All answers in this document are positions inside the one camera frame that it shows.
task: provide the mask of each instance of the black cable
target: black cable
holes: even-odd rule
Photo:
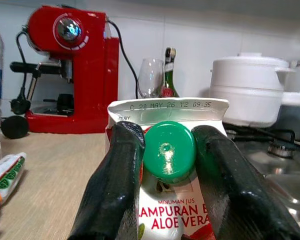
[[[294,131],[290,130],[290,129],[272,129],[270,130],[270,133],[287,133],[287,134],[290,134],[290,142],[291,143],[294,143],[295,140],[296,140],[296,134]]]
[[[107,19],[107,22],[110,23],[116,30],[117,34],[118,34],[118,37],[119,37],[119,42],[120,42],[120,46],[121,46],[121,51],[122,51],[122,54],[124,56],[124,59],[126,60],[126,63],[129,65],[130,69],[131,69],[131,72],[134,76],[134,80],[135,80],[135,98],[138,99],[138,77],[137,77],[137,74],[134,70],[134,68],[132,67],[127,55],[126,55],[126,52],[125,52],[125,49],[124,49],[124,45],[122,43],[122,37],[121,37],[121,33],[120,33],[120,30],[118,28],[118,26],[111,20]]]
[[[273,141],[274,138],[270,136],[241,136],[234,135],[229,136],[229,138],[234,142],[270,142]]]
[[[23,62],[23,64],[24,64],[24,66],[26,66],[26,59],[25,59],[25,55],[24,55],[24,52],[22,51],[22,48],[21,48],[21,46],[20,46],[20,42],[19,42],[19,38],[20,38],[20,36],[22,35],[22,34],[26,34],[24,31],[21,31],[21,32],[19,32],[17,35],[16,35],[16,37],[15,37],[15,42],[16,42],[16,45],[17,45],[17,47],[18,47],[18,49],[19,49],[19,53],[20,53],[20,56],[21,56],[21,58],[22,58],[22,62]],[[26,72],[26,67],[24,68],[24,73],[23,73],[23,83],[22,83],[22,87],[21,87],[21,89],[24,89],[25,88],[25,86],[26,86],[26,81],[27,81],[27,72]]]
[[[230,123],[225,123],[225,122],[223,122],[223,127],[224,127],[225,130],[232,130],[232,131],[235,131],[235,132],[241,133],[241,134],[244,133],[244,132],[245,133],[250,132],[250,134],[254,134],[254,135],[259,134],[259,136],[260,135],[267,136],[267,137],[270,137],[270,138],[273,138],[273,139],[280,140],[280,141],[285,142],[285,143],[294,144],[295,146],[297,146],[300,149],[300,144],[298,144],[297,142],[292,141],[291,139],[287,140],[283,137],[275,135],[272,132],[266,131],[266,130],[258,128],[258,127],[236,126],[236,125],[232,125]]]

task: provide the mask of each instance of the red and white packaging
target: red and white packaging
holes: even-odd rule
[[[108,106],[106,151],[111,128],[119,121],[136,123],[143,130],[162,121],[176,121],[189,130],[210,125],[226,135],[222,119],[228,107],[227,100],[198,97],[114,101]],[[178,184],[164,184],[144,169],[139,193],[139,239],[215,239],[195,170]]]

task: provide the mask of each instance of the black handle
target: black handle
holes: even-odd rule
[[[55,99],[43,99],[43,101],[45,103],[56,103],[57,102],[57,100],[55,100]]]
[[[113,126],[109,151],[86,186],[68,240],[138,239],[144,150],[140,126],[125,121]]]
[[[27,63],[24,65],[22,62],[13,61],[10,63],[10,69],[15,73],[24,73],[25,71],[27,73],[33,73],[36,71],[37,64],[31,64]],[[40,66],[40,73],[42,74],[61,74],[61,67],[59,66],[46,66],[41,65]]]
[[[217,240],[300,240],[300,227],[243,157],[212,126],[192,130],[200,188]]]

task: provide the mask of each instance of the stainless steel stove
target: stainless steel stove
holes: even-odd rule
[[[265,177],[288,211],[300,222],[300,144],[290,130],[238,127],[224,124],[247,160]]]

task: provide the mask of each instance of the green bottle cap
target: green bottle cap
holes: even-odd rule
[[[160,181],[173,184],[194,169],[196,143],[191,131],[175,121],[162,121],[145,134],[145,168]]]

